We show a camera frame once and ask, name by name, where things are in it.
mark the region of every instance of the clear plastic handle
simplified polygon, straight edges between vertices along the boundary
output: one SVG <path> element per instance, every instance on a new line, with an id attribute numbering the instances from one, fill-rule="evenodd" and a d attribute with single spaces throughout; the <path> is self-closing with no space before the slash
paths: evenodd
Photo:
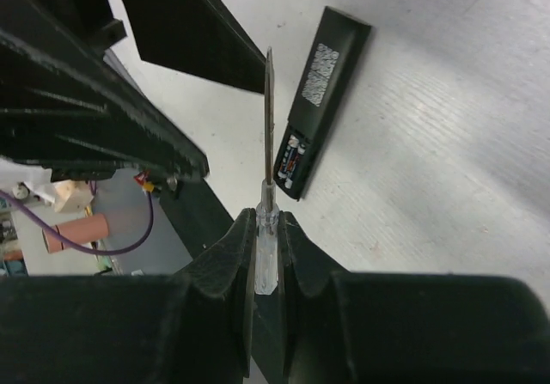
<path id="1" fill-rule="evenodd" d="M 256 208 L 256 273 L 254 290 L 256 294 L 269 296 L 278 284 L 278 256 L 277 256 L 277 223 L 278 207 L 273 203 L 273 210 L 266 212 L 265 195 L 267 191 L 275 192 L 275 184 L 262 183 L 262 202 Z"/>

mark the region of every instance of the barcode sticker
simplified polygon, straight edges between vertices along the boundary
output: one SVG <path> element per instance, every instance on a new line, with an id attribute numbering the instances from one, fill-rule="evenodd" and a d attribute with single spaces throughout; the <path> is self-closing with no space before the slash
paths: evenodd
<path id="1" fill-rule="evenodd" d="M 316 107 L 321 105 L 327 91 L 328 80 L 333 74 L 334 66 L 340 56 L 339 52 L 320 43 L 308 73 L 308 79 L 303 86 L 302 96 Z"/>

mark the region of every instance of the cardboard tube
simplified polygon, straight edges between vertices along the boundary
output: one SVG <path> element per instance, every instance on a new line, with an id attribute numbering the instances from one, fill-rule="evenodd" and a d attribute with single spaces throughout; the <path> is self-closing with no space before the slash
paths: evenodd
<path id="1" fill-rule="evenodd" d="M 60 223 L 59 225 L 53 225 L 52 228 L 55 229 L 58 234 L 81 245 L 92 241 L 98 241 L 109 236 L 109 227 L 103 214 Z M 46 243 L 46 249 L 49 253 L 58 253 L 59 251 L 70 248 L 48 233 L 42 231 L 42 234 L 44 235 L 44 242 Z"/>

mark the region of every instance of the wire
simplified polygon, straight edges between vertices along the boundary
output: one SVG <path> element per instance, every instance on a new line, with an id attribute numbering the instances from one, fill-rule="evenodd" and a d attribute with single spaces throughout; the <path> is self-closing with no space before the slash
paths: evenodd
<path id="1" fill-rule="evenodd" d="M 4 198 L 5 200 L 9 201 L 12 205 L 17 207 L 23 214 L 25 214 L 31 221 L 36 223 L 39 227 L 41 227 L 45 232 L 47 232 L 49 235 L 57 238 L 61 242 L 63 242 L 66 246 L 69 246 L 73 249 L 76 249 L 77 251 L 81 253 L 87 253 L 90 255 L 99 255 L 102 257 L 112 257 L 114 255 L 121 255 L 123 253 L 129 253 L 130 251 L 133 251 L 140 245 L 142 245 L 145 240 L 149 237 L 151 230 L 153 229 L 153 222 L 155 221 L 154 215 L 153 215 L 153 200 L 151 199 L 150 192 L 147 192 L 147 201 L 149 204 L 149 224 L 147 225 L 147 229 L 145 230 L 144 235 L 131 244 L 128 247 L 117 249 L 116 251 L 98 251 L 90 248 L 86 248 L 82 245 L 78 245 L 77 243 L 69 240 L 68 238 L 65 238 L 61 234 L 59 234 L 55 229 L 50 227 L 47 223 L 42 221 L 40 218 L 38 218 L 25 204 L 18 199 L 15 199 L 14 197 L 10 196 L 8 193 L 0 190 L 0 198 Z"/>
<path id="2" fill-rule="evenodd" d="M 97 182 L 95 182 L 94 180 L 91 180 L 89 183 L 88 183 L 88 186 L 89 186 L 89 190 L 90 192 L 92 192 L 92 195 L 97 195 Z"/>

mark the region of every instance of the white table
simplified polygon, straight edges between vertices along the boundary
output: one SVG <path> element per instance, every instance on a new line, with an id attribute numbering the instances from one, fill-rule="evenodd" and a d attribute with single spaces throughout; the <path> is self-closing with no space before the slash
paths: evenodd
<path id="1" fill-rule="evenodd" d="M 550 303 L 550 0 L 224 2 L 273 47 L 277 143 L 323 7 L 377 29 L 307 197 L 278 197 L 313 241 L 351 270 L 512 275 Z M 131 32 L 114 50 L 229 213 L 255 206 L 262 97 L 140 62 Z"/>

